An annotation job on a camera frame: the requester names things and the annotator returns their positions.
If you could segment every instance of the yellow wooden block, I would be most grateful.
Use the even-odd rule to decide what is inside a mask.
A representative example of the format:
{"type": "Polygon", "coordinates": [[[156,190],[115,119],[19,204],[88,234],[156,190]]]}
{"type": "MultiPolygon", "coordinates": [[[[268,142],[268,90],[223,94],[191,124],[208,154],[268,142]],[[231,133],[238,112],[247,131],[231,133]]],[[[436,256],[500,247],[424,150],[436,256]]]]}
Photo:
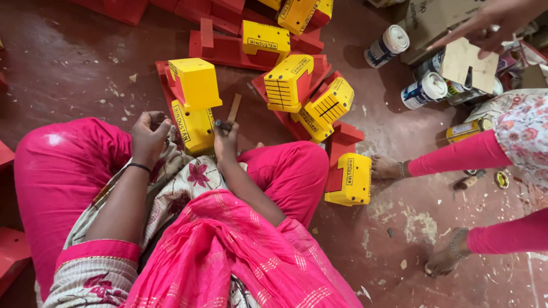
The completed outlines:
{"type": "Polygon", "coordinates": [[[289,51],[289,31],[283,28],[259,24],[244,20],[242,24],[242,50],[249,55],[257,54],[257,50],[279,54],[276,65],[282,62],[289,51]]]}
{"type": "Polygon", "coordinates": [[[282,6],[282,0],[259,0],[259,2],[275,10],[279,10],[282,6]]]}
{"type": "Polygon", "coordinates": [[[305,110],[323,129],[350,110],[354,90],[344,78],[337,77],[329,88],[314,102],[305,105],[305,110]]]}
{"type": "Polygon", "coordinates": [[[185,110],[194,111],[222,105],[217,88],[215,66],[200,58],[169,60],[175,80],[175,95],[185,97],[185,110]]]}
{"type": "Polygon", "coordinates": [[[302,124],[310,134],[310,141],[314,143],[320,143],[333,134],[333,126],[330,125],[328,129],[322,129],[304,108],[301,108],[297,113],[290,114],[293,122],[300,122],[302,124]]]}
{"type": "Polygon", "coordinates": [[[178,101],[172,101],[173,115],[185,143],[185,153],[196,156],[213,153],[215,135],[211,108],[188,111],[178,101]]]}
{"type": "MultiPolygon", "coordinates": [[[[265,75],[266,95],[269,98],[266,105],[268,109],[299,112],[301,103],[299,102],[297,81],[303,74],[312,74],[313,69],[314,58],[312,56],[290,55],[268,72],[265,75]]],[[[302,91],[308,90],[309,86],[310,80],[302,91]]]]}
{"type": "Polygon", "coordinates": [[[341,190],[326,192],[324,200],[351,207],[371,200],[371,158],[356,153],[343,154],[337,162],[342,171],[341,190]]]}
{"type": "Polygon", "coordinates": [[[287,0],[278,16],[278,24],[295,35],[301,35],[320,0],[287,0]]]}
{"type": "Polygon", "coordinates": [[[333,0],[321,0],[317,10],[329,16],[329,19],[331,19],[333,16],[333,0]]]}

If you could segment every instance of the hand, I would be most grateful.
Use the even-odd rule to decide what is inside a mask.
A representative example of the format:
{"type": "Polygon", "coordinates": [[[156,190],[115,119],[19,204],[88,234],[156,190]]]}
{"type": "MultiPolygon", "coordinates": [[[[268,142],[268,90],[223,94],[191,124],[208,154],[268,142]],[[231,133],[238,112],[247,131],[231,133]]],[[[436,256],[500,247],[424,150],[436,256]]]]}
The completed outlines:
{"type": "Polygon", "coordinates": [[[224,122],[231,129],[227,132],[218,126],[215,126],[215,155],[217,156],[217,168],[222,172],[223,166],[232,163],[238,163],[236,157],[238,155],[238,130],[239,125],[234,121],[224,122]]]}
{"type": "Polygon", "coordinates": [[[468,36],[472,44],[481,48],[478,58],[485,59],[491,52],[504,51],[501,46],[503,41],[513,41],[516,30],[526,26],[547,9],[547,0],[487,0],[485,6],[470,20],[439,39],[427,50],[468,36]],[[500,29],[493,32],[491,25],[498,25],[500,29]]]}
{"type": "Polygon", "coordinates": [[[132,162],[152,170],[160,158],[171,126],[171,120],[163,112],[143,112],[132,129],[132,162]]]}

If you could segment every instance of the pink dupatta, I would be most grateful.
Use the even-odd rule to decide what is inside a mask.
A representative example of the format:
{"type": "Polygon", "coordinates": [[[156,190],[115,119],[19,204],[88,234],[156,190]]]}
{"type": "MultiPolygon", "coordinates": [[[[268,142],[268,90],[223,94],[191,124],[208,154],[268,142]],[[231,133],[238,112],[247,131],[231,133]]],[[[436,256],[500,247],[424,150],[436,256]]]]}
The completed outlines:
{"type": "Polygon", "coordinates": [[[301,223],[286,218],[274,227],[228,190],[185,207],[125,307],[226,307],[232,273],[262,308],[362,307],[301,223]]]}

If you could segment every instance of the woman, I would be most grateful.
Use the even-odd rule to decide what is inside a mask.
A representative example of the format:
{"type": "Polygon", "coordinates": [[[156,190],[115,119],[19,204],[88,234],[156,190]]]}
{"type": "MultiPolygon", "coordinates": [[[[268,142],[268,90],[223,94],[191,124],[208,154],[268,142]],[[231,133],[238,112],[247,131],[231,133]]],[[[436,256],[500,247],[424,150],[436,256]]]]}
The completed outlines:
{"type": "MultiPolygon", "coordinates": [[[[479,47],[478,57],[500,52],[503,41],[548,9],[546,0],[487,0],[470,20],[429,49],[442,47],[466,36],[479,47]],[[497,32],[491,25],[499,25],[497,32]]],[[[417,159],[397,162],[373,156],[372,177],[404,179],[446,171],[486,169],[516,165],[532,183],[548,188],[548,91],[514,90],[494,100],[511,105],[488,130],[443,147],[417,159]]],[[[425,271],[431,276],[447,275],[459,260],[471,254],[507,254],[548,250],[548,209],[524,218],[488,227],[453,229],[451,242],[430,257],[425,271]]]]}
{"type": "Polygon", "coordinates": [[[29,133],[15,180],[44,307],[361,306],[306,231],[325,151],[237,157],[229,125],[215,130],[216,163],[178,150],[161,112],[131,136],[95,118],[29,133]]]}

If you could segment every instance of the white paint bucket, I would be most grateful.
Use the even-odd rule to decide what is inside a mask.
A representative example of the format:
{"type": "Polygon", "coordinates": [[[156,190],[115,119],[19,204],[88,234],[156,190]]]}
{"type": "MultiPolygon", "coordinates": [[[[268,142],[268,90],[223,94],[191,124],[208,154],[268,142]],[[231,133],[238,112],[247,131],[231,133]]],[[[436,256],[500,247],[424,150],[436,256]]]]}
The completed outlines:
{"type": "Polygon", "coordinates": [[[378,69],[408,47],[409,37],[405,30],[398,25],[392,25],[364,51],[363,55],[370,66],[378,69]]]}
{"type": "Polygon", "coordinates": [[[417,109],[446,95],[446,81],[438,73],[431,72],[403,89],[401,98],[407,108],[417,109]]]}
{"type": "Polygon", "coordinates": [[[495,87],[493,88],[492,94],[488,94],[484,91],[473,88],[470,91],[455,95],[449,98],[447,101],[453,106],[460,105],[465,102],[469,103],[467,105],[475,105],[479,102],[486,101],[490,98],[498,96],[502,94],[503,92],[504,92],[503,84],[500,82],[498,78],[495,77],[495,87]]]}

